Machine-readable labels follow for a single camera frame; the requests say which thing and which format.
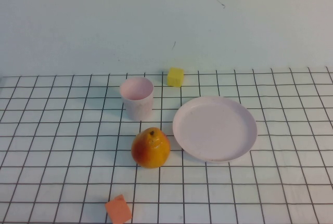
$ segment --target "yellow block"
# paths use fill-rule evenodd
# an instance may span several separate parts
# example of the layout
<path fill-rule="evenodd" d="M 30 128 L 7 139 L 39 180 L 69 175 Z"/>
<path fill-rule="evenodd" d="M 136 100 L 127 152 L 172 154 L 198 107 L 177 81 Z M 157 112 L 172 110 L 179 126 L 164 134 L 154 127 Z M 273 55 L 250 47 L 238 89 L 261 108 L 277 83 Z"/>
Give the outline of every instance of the yellow block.
<path fill-rule="evenodd" d="M 184 80 L 184 70 L 171 67 L 168 73 L 168 85 L 181 87 Z"/>

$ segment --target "white wall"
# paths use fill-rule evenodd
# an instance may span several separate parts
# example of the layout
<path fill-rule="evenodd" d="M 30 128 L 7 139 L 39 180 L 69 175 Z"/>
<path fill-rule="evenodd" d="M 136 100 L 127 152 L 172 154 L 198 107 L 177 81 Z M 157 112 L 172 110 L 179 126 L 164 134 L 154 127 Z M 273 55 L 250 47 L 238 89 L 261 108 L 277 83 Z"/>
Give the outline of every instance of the white wall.
<path fill-rule="evenodd" d="M 0 74 L 333 65 L 332 21 L 332 0 L 0 0 Z"/>

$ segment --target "orange block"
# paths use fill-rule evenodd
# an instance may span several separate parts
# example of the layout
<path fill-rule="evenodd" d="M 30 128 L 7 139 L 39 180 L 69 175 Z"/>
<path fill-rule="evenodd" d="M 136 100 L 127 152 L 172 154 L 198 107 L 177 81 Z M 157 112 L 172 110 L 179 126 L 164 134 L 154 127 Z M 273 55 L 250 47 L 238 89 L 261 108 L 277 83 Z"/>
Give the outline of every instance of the orange block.
<path fill-rule="evenodd" d="M 113 224 L 123 224 L 132 219 L 131 210 L 122 194 L 107 202 L 105 208 Z"/>

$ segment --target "plate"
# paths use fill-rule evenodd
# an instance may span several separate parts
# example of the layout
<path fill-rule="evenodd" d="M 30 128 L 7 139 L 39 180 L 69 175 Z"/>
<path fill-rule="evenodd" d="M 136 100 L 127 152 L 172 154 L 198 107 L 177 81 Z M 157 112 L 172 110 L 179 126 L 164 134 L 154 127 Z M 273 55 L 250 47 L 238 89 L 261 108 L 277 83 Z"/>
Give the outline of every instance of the plate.
<path fill-rule="evenodd" d="M 224 97 L 199 97 L 179 108 L 173 134 L 190 155 L 207 162 L 228 162 L 247 153 L 257 125 L 241 104 Z"/>

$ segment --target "cup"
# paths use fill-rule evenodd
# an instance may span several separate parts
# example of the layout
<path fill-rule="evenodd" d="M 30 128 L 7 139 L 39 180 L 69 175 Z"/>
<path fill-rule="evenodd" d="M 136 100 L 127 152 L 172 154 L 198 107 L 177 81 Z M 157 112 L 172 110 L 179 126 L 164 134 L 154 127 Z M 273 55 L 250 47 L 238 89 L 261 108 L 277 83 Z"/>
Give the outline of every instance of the cup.
<path fill-rule="evenodd" d="M 152 113 L 154 85 L 145 77 L 133 77 L 120 86 L 127 115 L 134 121 L 142 121 Z"/>

